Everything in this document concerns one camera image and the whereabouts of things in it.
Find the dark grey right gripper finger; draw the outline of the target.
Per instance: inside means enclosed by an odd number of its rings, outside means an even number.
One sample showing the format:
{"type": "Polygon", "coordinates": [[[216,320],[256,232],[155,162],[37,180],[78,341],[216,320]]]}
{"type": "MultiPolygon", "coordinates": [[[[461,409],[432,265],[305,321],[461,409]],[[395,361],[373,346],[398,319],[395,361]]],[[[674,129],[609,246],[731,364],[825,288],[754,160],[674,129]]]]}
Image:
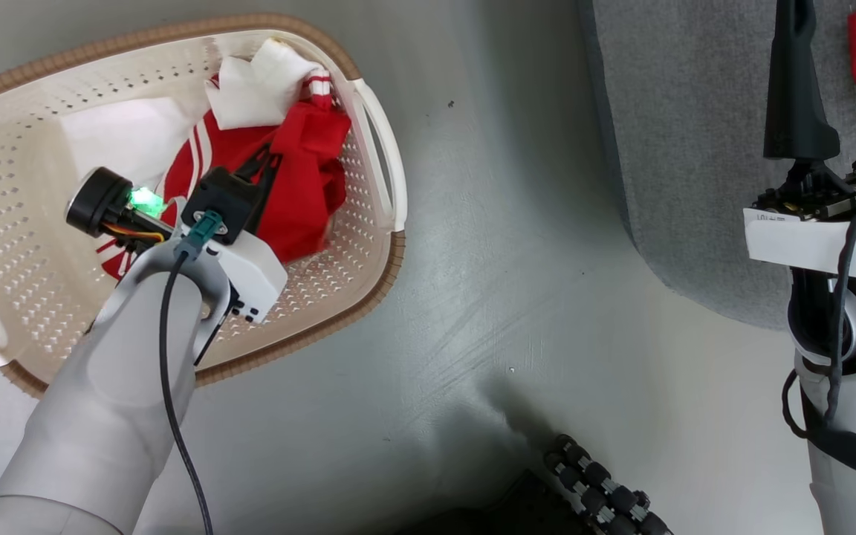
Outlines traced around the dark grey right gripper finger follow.
{"type": "Polygon", "coordinates": [[[813,0],[776,0],[763,156],[826,161],[841,152],[829,125],[813,61],[813,0]]]}

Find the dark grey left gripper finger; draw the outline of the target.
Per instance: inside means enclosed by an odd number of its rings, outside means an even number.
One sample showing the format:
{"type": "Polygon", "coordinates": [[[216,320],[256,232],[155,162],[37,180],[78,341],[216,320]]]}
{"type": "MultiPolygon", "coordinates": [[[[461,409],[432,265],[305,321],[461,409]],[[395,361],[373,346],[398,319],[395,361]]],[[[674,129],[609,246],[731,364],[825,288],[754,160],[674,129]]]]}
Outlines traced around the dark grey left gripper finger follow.
{"type": "Polygon", "coordinates": [[[266,185],[271,186],[271,157],[270,146],[261,146],[238,167],[237,176],[251,185],[259,185],[262,181],[267,181],[266,185]]]}
{"type": "Polygon", "coordinates": [[[249,233],[258,233],[259,231],[259,225],[262,222],[262,217],[264,217],[266,204],[268,204],[276,176],[279,172],[279,166],[281,166],[282,156],[268,155],[259,162],[261,166],[259,166],[259,171],[254,175],[255,178],[258,178],[256,183],[257,196],[253,211],[249,217],[249,233]]]}

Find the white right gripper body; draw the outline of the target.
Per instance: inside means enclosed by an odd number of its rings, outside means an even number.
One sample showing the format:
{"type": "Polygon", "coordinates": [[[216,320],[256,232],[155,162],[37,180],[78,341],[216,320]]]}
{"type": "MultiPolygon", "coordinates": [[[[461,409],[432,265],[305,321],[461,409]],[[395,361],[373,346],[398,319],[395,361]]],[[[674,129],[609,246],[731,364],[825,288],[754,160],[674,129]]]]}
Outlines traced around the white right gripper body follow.
{"type": "MultiPolygon", "coordinates": [[[[856,216],[856,162],[843,180],[823,165],[808,171],[804,187],[820,186],[819,192],[770,189],[743,210],[748,257],[836,274],[856,216]]],[[[856,277],[856,240],[849,274],[856,277]]]]}

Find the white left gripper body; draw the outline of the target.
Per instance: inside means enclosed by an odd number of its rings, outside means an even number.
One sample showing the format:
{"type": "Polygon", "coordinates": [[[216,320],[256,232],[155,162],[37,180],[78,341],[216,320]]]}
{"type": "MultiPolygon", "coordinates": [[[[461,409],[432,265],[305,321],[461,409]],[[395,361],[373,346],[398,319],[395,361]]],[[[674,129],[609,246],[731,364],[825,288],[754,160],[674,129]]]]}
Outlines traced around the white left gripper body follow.
{"type": "Polygon", "coordinates": [[[88,236],[109,237],[115,246],[137,255],[166,241],[189,239],[200,247],[195,256],[210,255],[227,275],[232,288],[229,311],[247,322],[264,322],[288,283],[282,262],[254,234],[242,233],[231,246],[221,246],[203,237],[202,226],[185,227],[179,212],[186,202],[174,200],[175,223],[164,223],[161,216],[169,205],[162,197],[106,167],[96,167],[69,200],[65,220],[88,236]]]}

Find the red garment with white stripes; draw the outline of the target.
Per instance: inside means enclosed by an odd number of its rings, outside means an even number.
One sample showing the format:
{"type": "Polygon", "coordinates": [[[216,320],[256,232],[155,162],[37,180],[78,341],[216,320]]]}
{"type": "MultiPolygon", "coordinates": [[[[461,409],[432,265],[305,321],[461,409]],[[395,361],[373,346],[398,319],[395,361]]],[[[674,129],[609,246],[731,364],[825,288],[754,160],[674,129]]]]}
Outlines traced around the red garment with white stripes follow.
{"type": "Polygon", "coordinates": [[[282,162],[257,236],[282,263],[323,250],[328,228],[346,202],[346,171],[339,156],[352,122],[333,103],[323,108],[302,100],[279,126],[221,131],[209,110],[191,129],[163,180],[153,187],[169,202],[188,198],[213,167],[237,172],[261,146],[282,162]]]}

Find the cream perforated laundry basket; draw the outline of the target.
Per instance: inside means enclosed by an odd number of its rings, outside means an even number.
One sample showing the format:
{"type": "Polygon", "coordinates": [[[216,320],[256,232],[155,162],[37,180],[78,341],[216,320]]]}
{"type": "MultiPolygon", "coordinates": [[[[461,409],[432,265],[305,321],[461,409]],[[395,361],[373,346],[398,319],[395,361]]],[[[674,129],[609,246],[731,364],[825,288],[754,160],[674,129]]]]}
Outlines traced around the cream perforated laundry basket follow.
{"type": "Polygon", "coordinates": [[[268,38],[329,69],[352,119],[340,162],[347,200],[329,246],[288,268],[261,324],[227,319],[197,371],[199,385],[305,348],[370,312],[402,265],[406,178],[390,122],[353,59],[305,21],[253,13],[150,28],[52,54],[0,74],[0,372],[40,398],[108,298],[109,250],[72,230],[65,202],[74,163],[58,119],[109,103],[173,96],[191,103],[224,56],[251,57],[268,38]]]}

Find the white cloth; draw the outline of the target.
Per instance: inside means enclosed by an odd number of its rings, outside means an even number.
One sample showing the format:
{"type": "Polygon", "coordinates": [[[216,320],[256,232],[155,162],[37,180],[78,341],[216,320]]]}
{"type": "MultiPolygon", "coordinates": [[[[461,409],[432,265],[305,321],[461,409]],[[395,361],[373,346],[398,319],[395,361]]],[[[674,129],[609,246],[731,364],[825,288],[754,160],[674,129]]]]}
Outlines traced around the white cloth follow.
{"type": "Polygon", "coordinates": [[[75,176],[106,167],[137,187],[153,189],[169,170],[194,126],[170,97],[127,100],[59,119],[75,176]]]}
{"type": "Polygon", "coordinates": [[[302,100],[329,108],[331,89],[329,70],[276,39],[264,41],[250,60],[225,57],[205,83],[221,131],[282,125],[302,100]]]}

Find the grey fabric sofa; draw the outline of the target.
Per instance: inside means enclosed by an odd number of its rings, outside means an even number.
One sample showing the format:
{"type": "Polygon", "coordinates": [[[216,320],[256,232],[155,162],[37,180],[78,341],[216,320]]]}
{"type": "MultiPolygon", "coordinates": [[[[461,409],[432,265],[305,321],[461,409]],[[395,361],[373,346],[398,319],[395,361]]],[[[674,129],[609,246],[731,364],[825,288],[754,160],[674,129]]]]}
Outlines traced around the grey fabric sofa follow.
{"type": "Polygon", "coordinates": [[[791,168],[763,156],[776,0],[581,0],[580,15],[633,246],[680,296],[784,331],[788,270],[748,257],[742,213],[791,168]]]}

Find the black roller wheel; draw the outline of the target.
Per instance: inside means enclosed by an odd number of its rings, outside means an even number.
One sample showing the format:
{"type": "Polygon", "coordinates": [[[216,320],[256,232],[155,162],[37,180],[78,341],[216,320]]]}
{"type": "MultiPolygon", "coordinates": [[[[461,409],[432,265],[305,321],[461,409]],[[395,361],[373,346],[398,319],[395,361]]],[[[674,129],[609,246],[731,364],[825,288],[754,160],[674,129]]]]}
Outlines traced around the black roller wheel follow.
{"type": "Polygon", "coordinates": [[[675,535],[651,508],[651,498],[612,478],[573,437],[559,434],[543,455],[547,470],[575,496],[581,518],[604,535],[675,535]]]}

